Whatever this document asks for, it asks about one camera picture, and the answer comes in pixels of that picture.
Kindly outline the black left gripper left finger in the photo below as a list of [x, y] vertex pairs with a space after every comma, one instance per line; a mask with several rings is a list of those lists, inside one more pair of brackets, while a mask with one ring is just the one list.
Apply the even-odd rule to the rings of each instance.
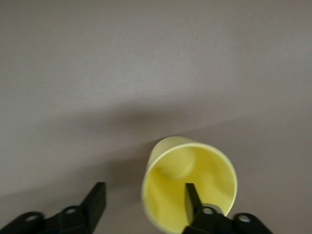
[[52, 217], [41, 212], [19, 215], [0, 234], [93, 234], [106, 208], [106, 183], [98, 182], [76, 206], [64, 208]]

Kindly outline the yellow plastic cup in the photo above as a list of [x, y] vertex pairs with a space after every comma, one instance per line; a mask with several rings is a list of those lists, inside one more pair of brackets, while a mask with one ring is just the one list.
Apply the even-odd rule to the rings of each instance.
[[185, 184], [195, 185], [204, 204], [228, 215], [237, 194], [230, 160], [217, 148], [181, 136], [164, 138], [152, 149], [142, 183], [143, 209], [166, 234], [181, 234], [188, 220]]

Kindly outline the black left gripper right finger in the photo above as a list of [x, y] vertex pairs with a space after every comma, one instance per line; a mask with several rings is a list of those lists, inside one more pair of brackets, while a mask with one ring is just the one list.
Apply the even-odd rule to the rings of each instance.
[[202, 203], [195, 185], [185, 184], [187, 226], [181, 234], [269, 234], [269, 229], [254, 215], [235, 214], [227, 218], [213, 204]]

